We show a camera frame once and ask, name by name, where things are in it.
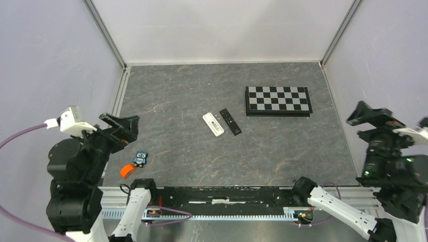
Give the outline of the white remote control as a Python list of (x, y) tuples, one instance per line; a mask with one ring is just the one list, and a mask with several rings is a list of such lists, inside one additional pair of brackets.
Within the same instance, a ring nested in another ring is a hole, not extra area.
[(202, 118), (216, 137), (221, 136), (225, 132), (211, 112), (204, 114)]

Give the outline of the black remote control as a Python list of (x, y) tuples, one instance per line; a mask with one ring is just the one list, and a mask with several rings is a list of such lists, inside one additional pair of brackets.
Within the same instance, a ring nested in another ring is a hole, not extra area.
[(222, 116), (234, 136), (242, 133), (242, 130), (239, 128), (239, 126), (226, 108), (220, 110), (220, 115)]

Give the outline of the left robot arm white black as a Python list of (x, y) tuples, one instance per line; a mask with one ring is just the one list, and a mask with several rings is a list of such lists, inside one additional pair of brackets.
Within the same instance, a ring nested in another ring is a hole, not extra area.
[(136, 241), (144, 210), (158, 201), (154, 180), (132, 182), (125, 213), (111, 234), (104, 228), (103, 192), (98, 184), (110, 155), (137, 140), (139, 117), (103, 113), (100, 119), (107, 129), (90, 125), (73, 110), (48, 122), (70, 137), (56, 143), (48, 154), (52, 181), (46, 214), (55, 232), (74, 241)]

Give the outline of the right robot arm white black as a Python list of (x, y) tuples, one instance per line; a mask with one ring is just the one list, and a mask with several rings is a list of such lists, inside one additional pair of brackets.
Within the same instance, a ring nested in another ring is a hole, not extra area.
[(411, 146), (427, 145), (427, 118), (412, 129), (394, 118), (389, 109), (374, 109), (360, 101), (346, 122), (351, 126), (372, 125), (371, 130), (357, 132), (368, 144), (357, 181), (377, 189), (373, 195), (387, 217), (362, 212), (306, 177), (300, 177), (292, 187), (292, 201), (322, 209), (367, 241), (427, 241), (427, 156), (402, 154)]

